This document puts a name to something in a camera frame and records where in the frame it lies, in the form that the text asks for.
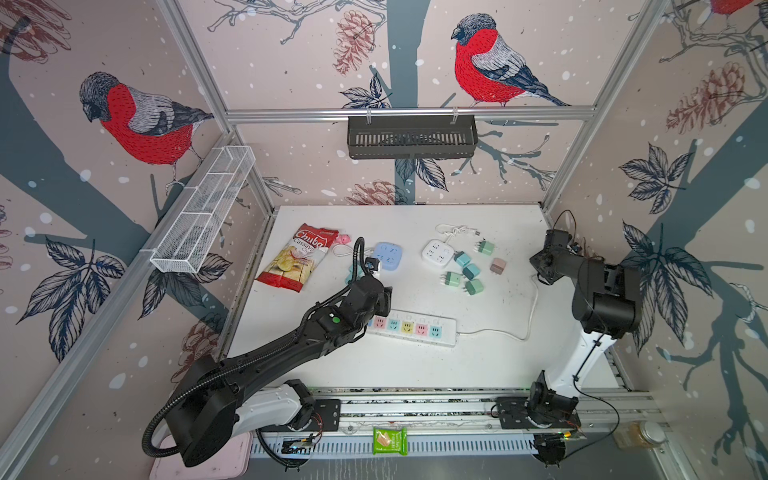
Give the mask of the white multicolour power strip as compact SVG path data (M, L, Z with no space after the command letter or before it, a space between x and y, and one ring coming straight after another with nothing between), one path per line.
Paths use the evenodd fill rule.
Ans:
M453 348L457 321L453 318L392 309L387 317L374 316L367 332L398 340Z

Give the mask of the pink USB charger plug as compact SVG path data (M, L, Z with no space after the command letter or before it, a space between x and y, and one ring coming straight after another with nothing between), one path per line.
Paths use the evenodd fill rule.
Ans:
M501 275L506 269L507 262L501 258L494 258L490 264L489 270L497 275Z

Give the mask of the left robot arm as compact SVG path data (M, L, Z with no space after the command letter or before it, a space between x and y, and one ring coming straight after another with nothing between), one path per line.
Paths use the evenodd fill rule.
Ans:
M309 418L313 401L299 381L275 391L295 404L291 414L278 415L256 396L296 367L361 339L373 317L389 315L392 290L374 276L372 262L365 254L364 239L357 238L350 282L310 307L297 328L233 358L215 361L205 355L196 360L149 421L141 440L143 452L151 458L180 455L185 466L194 467L243 432Z

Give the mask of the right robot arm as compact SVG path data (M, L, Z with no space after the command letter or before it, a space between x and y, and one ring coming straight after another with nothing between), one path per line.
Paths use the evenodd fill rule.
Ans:
M527 411L536 422L571 416L579 402L583 379L598 357L623 336L638 330L643 309L641 273L634 267L608 264L574 253L572 236L549 229L543 248L530 258L537 277L551 286L572 281L571 312L579 323L579 339L550 373L542 371L531 385Z

